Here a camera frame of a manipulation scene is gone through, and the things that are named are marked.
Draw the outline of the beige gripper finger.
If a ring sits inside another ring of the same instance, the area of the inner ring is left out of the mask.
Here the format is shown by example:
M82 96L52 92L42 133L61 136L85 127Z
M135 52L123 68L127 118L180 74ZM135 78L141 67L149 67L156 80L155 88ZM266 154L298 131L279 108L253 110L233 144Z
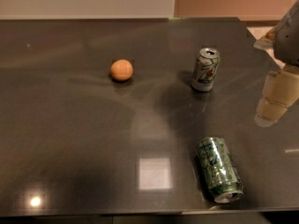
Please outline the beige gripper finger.
M276 40L276 28L273 27L265 35L255 41L253 47L256 49L267 50L274 47Z

